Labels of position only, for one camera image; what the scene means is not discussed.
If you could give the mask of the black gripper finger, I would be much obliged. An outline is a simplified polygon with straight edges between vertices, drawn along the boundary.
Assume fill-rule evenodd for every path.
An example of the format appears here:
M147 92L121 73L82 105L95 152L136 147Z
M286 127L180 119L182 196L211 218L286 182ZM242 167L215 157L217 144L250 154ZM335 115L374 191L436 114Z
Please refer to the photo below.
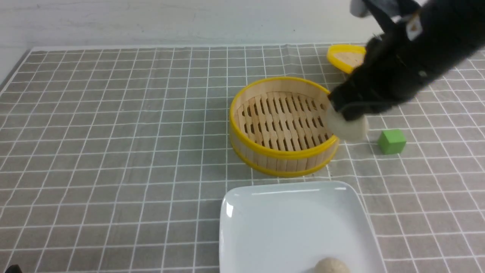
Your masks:
M355 121L364 115L383 112L383 102L367 85L344 82L329 95L333 109L345 121Z

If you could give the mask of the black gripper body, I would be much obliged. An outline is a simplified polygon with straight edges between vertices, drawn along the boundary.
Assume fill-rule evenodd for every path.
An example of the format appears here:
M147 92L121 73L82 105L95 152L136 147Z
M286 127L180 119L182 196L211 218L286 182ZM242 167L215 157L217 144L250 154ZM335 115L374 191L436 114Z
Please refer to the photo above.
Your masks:
M426 33L418 21L411 23L422 33L410 40L409 20L377 19L380 36L366 45L363 64L353 72L353 110L388 110L414 98L425 85L455 65L452 54L437 49L440 33Z

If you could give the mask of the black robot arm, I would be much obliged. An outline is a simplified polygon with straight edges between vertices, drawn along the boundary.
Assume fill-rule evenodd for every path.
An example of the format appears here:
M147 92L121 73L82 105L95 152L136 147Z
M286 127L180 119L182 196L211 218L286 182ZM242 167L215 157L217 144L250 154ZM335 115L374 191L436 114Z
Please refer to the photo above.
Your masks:
M363 62L329 95L345 121L412 100L426 85L484 47L483 0L352 0L350 13L372 16L382 33Z

